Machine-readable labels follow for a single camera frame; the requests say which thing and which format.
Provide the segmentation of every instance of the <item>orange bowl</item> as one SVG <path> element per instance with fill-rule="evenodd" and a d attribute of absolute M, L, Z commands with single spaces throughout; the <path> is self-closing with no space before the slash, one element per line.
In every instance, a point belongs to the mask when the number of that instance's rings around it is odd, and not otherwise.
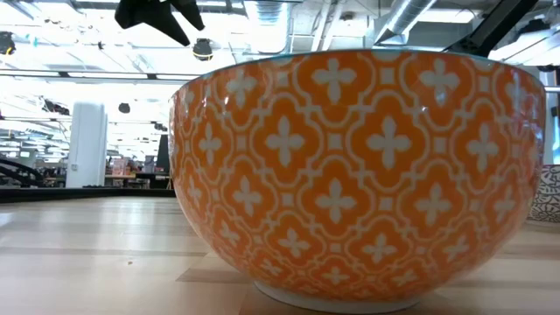
<path fill-rule="evenodd" d="M 541 171 L 542 84 L 440 52 L 330 51 L 204 75 L 173 97 L 186 217 L 266 294 L 388 312 L 488 260 Z"/>

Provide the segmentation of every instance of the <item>bowl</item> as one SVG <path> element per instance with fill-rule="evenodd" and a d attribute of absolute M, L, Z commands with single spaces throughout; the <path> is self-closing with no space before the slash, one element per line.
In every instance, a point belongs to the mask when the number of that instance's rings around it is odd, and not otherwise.
<path fill-rule="evenodd" d="M 274 299 L 391 312 L 487 261 L 525 221 L 544 89 L 441 52 L 261 59 L 172 99 L 178 202 L 217 255 Z"/>
<path fill-rule="evenodd" d="M 528 221 L 537 225 L 560 227 L 560 165 L 542 166 Z"/>

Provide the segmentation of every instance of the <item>desk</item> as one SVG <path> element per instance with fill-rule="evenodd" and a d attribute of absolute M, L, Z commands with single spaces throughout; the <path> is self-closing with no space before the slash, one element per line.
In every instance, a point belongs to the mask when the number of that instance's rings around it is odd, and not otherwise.
<path fill-rule="evenodd" d="M 169 184 L 169 174 L 165 172 L 138 172 L 137 179 L 148 179 L 150 189 L 165 189 Z"/>
<path fill-rule="evenodd" d="M 45 182 L 54 182 L 56 187 L 63 188 L 66 186 L 67 178 L 65 177 L 56 177 L 56 178 L 44 178 Z"/>
<path fill-rule="evenodd" d="M 325 315 L 260 293 L 174 198 L 0 205 L 0 314 Z M 525 226 L 471 275 L 391 315 L 560 314 L 560 229 Z"/>
<path fill-rule="evenodd" d="M 136 175 L 105 175 L 105 179 L 135 179 Z"/>

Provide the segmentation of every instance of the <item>ductwork pipe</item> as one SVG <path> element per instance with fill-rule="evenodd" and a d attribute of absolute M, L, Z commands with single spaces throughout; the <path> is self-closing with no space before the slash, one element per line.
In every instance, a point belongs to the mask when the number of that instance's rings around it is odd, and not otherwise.
<path fill-rule="evenodd" d="M 245 1 L 251 23 L 251 45 L 259 53 L 281 53 L 288 45 L 291 4 L 278 1 Z"/>
<path fill-rule="evenodd" d="M 395 0 L 391 5 L 387 22 L 380 29 L 375 44 L 379 44 L 396 35 L 410 31 L 418 22 L 420 15 L 427 11 L 437 0 Z"/>

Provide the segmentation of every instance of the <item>pillar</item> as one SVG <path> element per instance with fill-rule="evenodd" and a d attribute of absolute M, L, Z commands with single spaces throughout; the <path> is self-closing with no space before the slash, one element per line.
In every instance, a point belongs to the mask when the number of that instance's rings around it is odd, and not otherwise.
<path fill-rule="evenodd" d="M 545 86 L 555 86 L 555 73 L 554 72 L 540 72 L 539 79 Z M 558 95 L 555 93 L 546 94 L 546 130 L 544 131 L 544 157 L 543 162 L 546 165 L 560 164 L 558 155 L 560 149 L 560 138 L 558 137 L 558 117 L 553 117 L 550 109 L 558 105 Z"/>
<path fill-rule="evenodd" d="M 107 125 L 104 104 L 77 101 L 73 105 L 66 187 L 103 186 Z"/>

